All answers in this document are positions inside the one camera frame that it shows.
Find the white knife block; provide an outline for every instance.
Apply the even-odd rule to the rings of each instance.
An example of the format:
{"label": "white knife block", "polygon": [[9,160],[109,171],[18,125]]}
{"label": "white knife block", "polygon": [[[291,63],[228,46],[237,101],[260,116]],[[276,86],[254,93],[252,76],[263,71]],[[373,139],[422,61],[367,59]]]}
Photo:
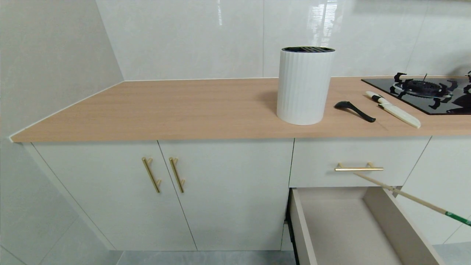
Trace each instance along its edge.
{"label": "white knife block", "polygon": [[311,125],[324,116],[335,50],[288,47],[281,50],[276,115],[291,124]]}

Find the white knife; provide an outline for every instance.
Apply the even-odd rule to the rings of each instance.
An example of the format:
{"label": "white knife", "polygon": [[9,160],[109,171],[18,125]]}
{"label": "white knife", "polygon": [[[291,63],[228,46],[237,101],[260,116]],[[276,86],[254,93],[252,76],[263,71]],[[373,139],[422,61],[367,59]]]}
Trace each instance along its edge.
{"label": "white knife", "polygon": [[411,125],[412,127],[420,128],[420,121],[416,117],[401,110],[399,107],[392,105],[391,103],[389,103],[389,101],[387,101],[382,96],[371,91],[367,91],[366,95],[370,97],[372,100],[378,102],[379,103],[378,105],[380,107],[382,107],[387,112],[393,114],[396,118]]}

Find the open drawer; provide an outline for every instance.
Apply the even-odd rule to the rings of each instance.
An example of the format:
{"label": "open drawer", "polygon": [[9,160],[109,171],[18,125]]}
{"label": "open drawer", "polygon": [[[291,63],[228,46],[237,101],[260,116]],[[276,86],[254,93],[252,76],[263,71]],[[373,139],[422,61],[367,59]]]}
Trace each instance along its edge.
{"label": "open drawer", "polygon": [[300,265],[444,265],[381,187],[296,188],[288,224]]}

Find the black ladle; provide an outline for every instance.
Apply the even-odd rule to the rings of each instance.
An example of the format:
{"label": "black ladle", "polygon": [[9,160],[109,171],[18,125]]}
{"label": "black ladle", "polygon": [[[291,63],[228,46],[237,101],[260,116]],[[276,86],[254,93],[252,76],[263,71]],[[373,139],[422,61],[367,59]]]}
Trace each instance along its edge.
{"label": "black ladle", "polygon": [[367,114],[365,114],[363,111],[359,110],[352,103],[350,103],[350,101],[340,101],[339,103],[335,104],[334,108],[349,108],[355,111],[356,113],[358,113],[358,115],[360,115],[362,118],[364,118],[367,122],[370,122],[370,123],[376,120],[376,118],[370,117]]}

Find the wooden stick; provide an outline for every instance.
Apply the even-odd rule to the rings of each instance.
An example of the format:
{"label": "wooden stick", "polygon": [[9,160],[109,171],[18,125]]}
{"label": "wooden stick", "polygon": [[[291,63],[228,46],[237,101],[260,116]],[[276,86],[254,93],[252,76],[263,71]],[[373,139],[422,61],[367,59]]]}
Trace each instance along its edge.
{"label": "wooden stick", "polygon": [[460,217],[460,216],[458,216],[458,215],[455,215],[455,214],[452,213],[452,212],[448,212],[448,211],[446,211],[446,210],[443,209],[443,208],[440,208],[440,207],[438,207],[438,206],[436,206],[436,205],[433,205],[433,204],[431,204],[431,203],[429,203],[429,202],[426,202],[426,201],[424,201],[424,200],[422,200],[422,199],[419,199],[419,198],[417,198],[417,197],[415,197],[415,196],[412,196],[412,195],[410,195],[410,194],[408,194],[408,193],[405,193],[405,192],[403,192],[403,191],[401,191],[401,190],[398,190],[398,189],[393,188],[393,187],[391,187],[391,186],[389,186],[389,185],[386,185],[386,184],[384,184],[384,183],[382,183],[382,182],[379,182],[379,181],[377,181],[376,179],[372,179],[372,178],[370,178],[370,177],[367,177],[367,176],[365,176],[365,175],[363,175],[363,174],[361,174],[361,173],[354,172],[354,174],[357,175],[357,176],[359,176],[359,177],[361,177],[361,178],[363,178],[363,179],[366,179],[366,180],[368,180],[368,181],[370,181],[370,182],[373,182],[374,184],[376,184],[376,185],[378,185],[378,186],[381,186],[381,187],[383,187],[383,188],[385,188],[385,189],[387,189],[387,190],[390,190],[390,191],[392,191],[392,192],[394,192],[394,193],[397,193],[397,194],[399,194],[399,195],[402,195],[402,196],[404,196],[404,197],[406,197],[406,198],[408,198],[408,199],[410,199],[410,200],[413,200],[413,201],[415,201],[415,202],[417,202],[417,203],[419,203],[419,204],[422,204],[422,205],[424,205],[424,206],[426,206],[426,207],[428,207],[428,208],[430,208],[430,209],[432,209],[432,210],[434,210],[434,211],[436,211],[436,212],[439,212],[439,213],[441,213],[441,214],[443,214],[443,215],[446,215],[446,216],[448,216],[448,217],[451,217],[451,218],[453,218],[453,219],[455,219],[455,220],[457,220],[457,221],[459,221],[459,222],[461,222],[461,223],[463,223],[463,224],[466,224],[466,225],[471,226],[471,221],[470,221],[470,220],[467,220],[467,219],[465,219],[465,218],[463,218],[463,217]]}

